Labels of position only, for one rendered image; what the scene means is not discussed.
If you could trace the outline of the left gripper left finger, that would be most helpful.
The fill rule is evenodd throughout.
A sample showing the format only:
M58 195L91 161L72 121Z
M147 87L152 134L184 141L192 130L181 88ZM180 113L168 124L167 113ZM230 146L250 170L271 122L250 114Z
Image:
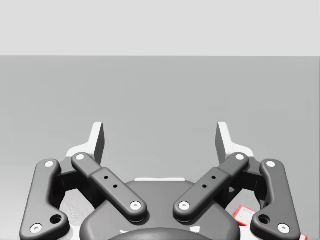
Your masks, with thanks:
M39 161L19 230L20 240L59 240L71 229L60 210L66 192L78 189L97 208L107 200L130 223L147 217L146 202L110 169L101 166L105 147L102 122L95 122L86 143L74 146L66 157Z

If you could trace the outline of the red and white carton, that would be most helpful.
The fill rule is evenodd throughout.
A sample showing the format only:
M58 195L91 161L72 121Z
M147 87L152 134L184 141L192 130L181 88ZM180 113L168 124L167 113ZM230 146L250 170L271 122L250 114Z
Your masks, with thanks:
M240 240L309 240L301 233L293 204L273 203L257 212L239 205L233 218L239 224Z

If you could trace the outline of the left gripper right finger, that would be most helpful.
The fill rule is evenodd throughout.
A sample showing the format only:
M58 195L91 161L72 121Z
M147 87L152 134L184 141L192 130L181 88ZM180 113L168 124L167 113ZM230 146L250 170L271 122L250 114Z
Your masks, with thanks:
M253 191L260 210L251 233L262 240L300 240L301 229L284 164L257 161L253 151L232 141L226 122L218 122L215 147L219 166L213 167L173 204L173 217L189 223L212 201L226 207L241 190Z

